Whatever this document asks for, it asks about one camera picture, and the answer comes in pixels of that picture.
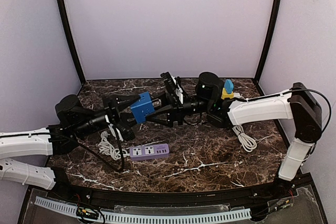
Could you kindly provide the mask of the dark blue cube adapter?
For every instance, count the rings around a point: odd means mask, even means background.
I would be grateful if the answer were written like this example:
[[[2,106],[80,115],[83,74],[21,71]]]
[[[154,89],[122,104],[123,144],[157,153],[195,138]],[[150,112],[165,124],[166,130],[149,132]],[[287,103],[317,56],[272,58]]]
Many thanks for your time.
[[[141,93],[140,98],[137,102],[132,104],[130,108],[138,124],[144,123],[146,121],[146,116],[154,113],[155,111],[149,92]]]

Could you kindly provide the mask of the purple power strip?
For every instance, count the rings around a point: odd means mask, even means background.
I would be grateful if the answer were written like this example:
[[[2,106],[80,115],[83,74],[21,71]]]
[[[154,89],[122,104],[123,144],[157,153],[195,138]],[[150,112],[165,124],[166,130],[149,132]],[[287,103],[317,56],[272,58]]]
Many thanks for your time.
[[[130,158],[132,161],[166,158],[169,154],[170,149],[168,144],[154,144],[130,148]]]

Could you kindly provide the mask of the yellow cube socket adapter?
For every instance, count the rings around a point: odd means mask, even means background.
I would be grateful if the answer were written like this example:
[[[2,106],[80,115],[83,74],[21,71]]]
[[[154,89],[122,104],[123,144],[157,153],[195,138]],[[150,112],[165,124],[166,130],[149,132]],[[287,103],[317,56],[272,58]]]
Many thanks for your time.
[[[222,95],[221,95],[221,99],[225,100],[225,99],[233,99],[234,98],[234,93],[227,93],[226,89],[223,88],[222,90]]]

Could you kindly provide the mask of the blue square socket adapter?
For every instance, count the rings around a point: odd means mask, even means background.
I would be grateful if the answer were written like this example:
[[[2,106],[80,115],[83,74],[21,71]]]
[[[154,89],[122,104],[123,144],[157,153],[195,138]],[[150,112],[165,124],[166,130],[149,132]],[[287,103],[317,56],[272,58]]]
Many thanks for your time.
[[[234,84],[230,79],[226,79],[224,83],[224,88],[227,94],[232,94],[234,89]]]

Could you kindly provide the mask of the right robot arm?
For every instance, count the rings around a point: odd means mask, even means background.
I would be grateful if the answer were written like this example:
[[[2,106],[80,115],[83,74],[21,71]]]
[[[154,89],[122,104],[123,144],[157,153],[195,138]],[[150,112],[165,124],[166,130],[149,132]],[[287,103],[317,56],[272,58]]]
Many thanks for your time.
[[[148,122],[173,127],[175,122],[185,123],[186,116],[203,113],[211,125],[220,129],[259,121],[293,120],[296,132],[278,171],[282,180],[294,179],[327,127],[322,123],[322,108],[313,96],[314,90],[301,82],[275,94],[244,99],[234,95],[228,82],[211,72],[199,75],[195,95],[188,95],[180,79],[169,72],[162,73],[161,78],[166,91],[157,96],[160,107],[145,116]]]

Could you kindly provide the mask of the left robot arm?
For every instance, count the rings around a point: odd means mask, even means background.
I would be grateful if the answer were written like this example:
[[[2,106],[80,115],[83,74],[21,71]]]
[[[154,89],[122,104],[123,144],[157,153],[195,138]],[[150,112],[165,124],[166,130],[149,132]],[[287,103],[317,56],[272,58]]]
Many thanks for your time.
[[[1,133],[1,180],[33,185],[51,190],[67,183],[61,168],[38,167],[18,162],[16,157],[29,155],[64,155],[78,146],[79,139],[111,128],[117,142],[134,139],[131,117],[123,110],[137,102],[139,95],[112,95],[103,99],[101,110],[86,109],[75,94],[64,97],[55,106],[59,124],[38,130]]]

